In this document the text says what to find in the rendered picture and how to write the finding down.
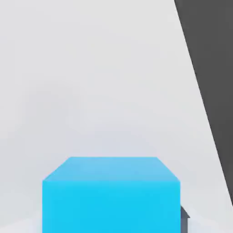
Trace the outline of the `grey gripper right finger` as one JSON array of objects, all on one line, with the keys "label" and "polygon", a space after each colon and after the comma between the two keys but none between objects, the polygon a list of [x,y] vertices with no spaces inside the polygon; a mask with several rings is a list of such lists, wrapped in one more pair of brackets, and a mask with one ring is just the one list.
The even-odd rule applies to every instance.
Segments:
[{"label": "grey gripper right finger", "polygon": [[191,218],[181,206],[181,233],[221,233],[221,231],[205,221]]}]

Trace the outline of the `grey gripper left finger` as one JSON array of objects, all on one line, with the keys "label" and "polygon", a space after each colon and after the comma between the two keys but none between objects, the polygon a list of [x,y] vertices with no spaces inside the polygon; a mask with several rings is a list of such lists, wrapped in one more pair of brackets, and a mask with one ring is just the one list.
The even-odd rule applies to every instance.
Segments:
[{"label": "grey gripper left finger", "polygon": [[7,233],[42,233],[41,218],[28,218],[7,226]]}]

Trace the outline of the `small blue cube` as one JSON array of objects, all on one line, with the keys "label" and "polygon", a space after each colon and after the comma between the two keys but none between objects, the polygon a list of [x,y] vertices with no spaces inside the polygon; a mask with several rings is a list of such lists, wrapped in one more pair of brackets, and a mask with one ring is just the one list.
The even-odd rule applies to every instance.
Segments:
[{"label": "small blue cube", "polygon": [[180,181],[156,157],[70,157],[43,180],[42,233],[181,233]]}]

